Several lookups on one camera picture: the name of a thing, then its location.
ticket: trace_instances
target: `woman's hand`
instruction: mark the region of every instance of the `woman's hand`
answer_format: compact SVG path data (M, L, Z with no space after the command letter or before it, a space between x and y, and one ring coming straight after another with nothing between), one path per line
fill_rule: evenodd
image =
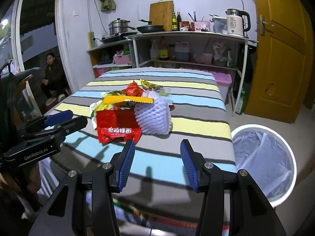
M32 193L36 194L41 187L40 172L38 162L33 164L29 174L30 183L27 185L27 189ZM5 192L14 190L18 195L22 196L22 191L17 183L14 181L12 176L8 172L0 173L0 188Z

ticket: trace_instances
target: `black pants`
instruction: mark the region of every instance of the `black pants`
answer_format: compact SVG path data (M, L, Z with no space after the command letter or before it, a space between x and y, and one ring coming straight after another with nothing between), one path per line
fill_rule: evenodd
M59 96L60 94L63 93L63 88L67 87L67 83L65 83L64 81L56 81L53 83L49 83L47 85L43 84L40 86L40 88L42 89L42 92L45 94L45 96L49 99L51 98L51 93L50 90L56 90L57 91L57 95Z

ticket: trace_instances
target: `brown door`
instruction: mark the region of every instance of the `brown door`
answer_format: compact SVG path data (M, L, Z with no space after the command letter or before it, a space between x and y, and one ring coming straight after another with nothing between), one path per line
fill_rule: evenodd
M311 20L299 0L255 0L255 3L259 43L245 113L293 123L311 75Z

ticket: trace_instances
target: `electric kettle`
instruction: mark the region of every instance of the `electric kettle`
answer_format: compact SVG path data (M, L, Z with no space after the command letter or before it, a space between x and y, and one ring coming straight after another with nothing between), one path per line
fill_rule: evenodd
M248 12L237 9L227 9L227 34L235 36L244 36L244 32L250 30L250 17ZM246 16L248 27L244 29L244 20L242 16Z

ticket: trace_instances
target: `pink lid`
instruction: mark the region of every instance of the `pink lid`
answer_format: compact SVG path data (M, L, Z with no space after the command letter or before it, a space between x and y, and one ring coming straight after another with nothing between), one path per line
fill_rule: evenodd
M230 85L232 84L232 78L231 75L225 74L225 73L218 73L218 72L210 72L213 74L213 77L215 78L215 81L218 83Z

